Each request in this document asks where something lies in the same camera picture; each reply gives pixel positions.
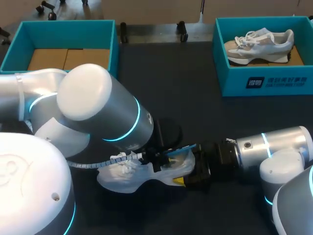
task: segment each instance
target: shoelace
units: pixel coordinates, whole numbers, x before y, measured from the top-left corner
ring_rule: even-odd
[[[252,45],[252,44],[259,44],[260,42],[258,42],[257,40],[254,39],[254,36],[250,36],[250,34],[254,33],[255,31],[250,31],[246,34],[245,37],[235,37],[235,41],[238,45],[238,47],[243,47],[246,45]]]
[[[115,158],[118,158],[118,157],[121,157],[121,156],[124,156],[126,155],[125,153],[121,153],[117,156],[111,156],[110,159],[115,159]],[[138,169],[138,165],[135,164],[133,162],[134,160],[127,160],[127,161],[123,161],[123,162],[119,162],[117,164],[123,166],[122,167],[122,173],[123,174],[132,174],[136,171],[136,169]]]

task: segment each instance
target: teal box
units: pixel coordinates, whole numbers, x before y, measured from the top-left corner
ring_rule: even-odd
[[[22,22],[0,74],[27,72],[34,50],[39,48],[110,49],[108,71],[117,77],[118,38],[113,20]]]
[[[264,27],[291,29],[304,66],[231,67],[224,43]],[[313,94],[313,25],[307,17],[217,18],[213,57],[223,96]]]

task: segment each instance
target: dark gray table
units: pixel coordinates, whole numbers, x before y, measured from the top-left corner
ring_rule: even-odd
[[[183,127],[183,144],[297,125],[313,131],[313,96],[222,98],[211,46],[210,42],[121,45],[118,79],[154,118],[175,118]],[[92,139],[72,160],[98,162],[113,153],[111,146]],[[234,180],[214,183],[205,194],[149,181],[125,195],[101,188],[97,171],[71,172],[77,203],[75,234],[275,234],[259,186]]]

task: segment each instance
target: sneaker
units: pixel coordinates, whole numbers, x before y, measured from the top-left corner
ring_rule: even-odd
[[[127,160],[98,169],[97,181],[111,191],[133,193],[148,180],[179,186],[173,179],[190,174],[195,166],[195,157],[191,150],[171,156],[170,163],[154,172],[152,163],[142,165],[139,160]]]
[[[272,33],[266,28],[251,31],[245,37],[235,37],[224,44],[228,59],[247,65],[251,60],[264,59],[275,63],[287,63],[293,46],[293,31]]]

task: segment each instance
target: cardboard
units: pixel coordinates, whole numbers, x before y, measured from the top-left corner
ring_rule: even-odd
[[[72,70],[83,64],[96,64],[108,69],[109,59],[109,49],[35,49],[28,70]]]
[[[62,70],[66,57],[67,49],[35,49],[27,70]]]
[[[108,49],[69,49],[63,69],[72,70],[83,64],[96,64],[107,69],[109,58]]]

